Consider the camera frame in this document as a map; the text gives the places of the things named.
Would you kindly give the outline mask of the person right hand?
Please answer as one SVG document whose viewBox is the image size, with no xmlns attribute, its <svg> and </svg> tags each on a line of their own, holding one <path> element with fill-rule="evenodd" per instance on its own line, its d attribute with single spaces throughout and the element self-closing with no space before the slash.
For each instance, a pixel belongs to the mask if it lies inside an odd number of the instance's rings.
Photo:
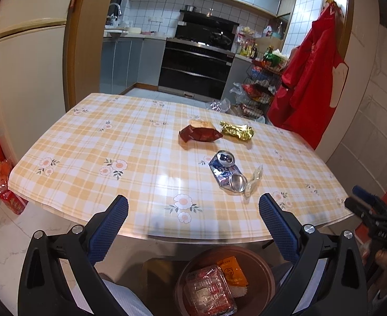
<svg viewBox="0 0 387 316">
<path fill-rule="evenodd" d="M 375 312 L 387 298 L 387 250 L 376 252 L 375 263 L 383 270 L 378 280 L 369 288 L 369 314 Z"/>
</svg>

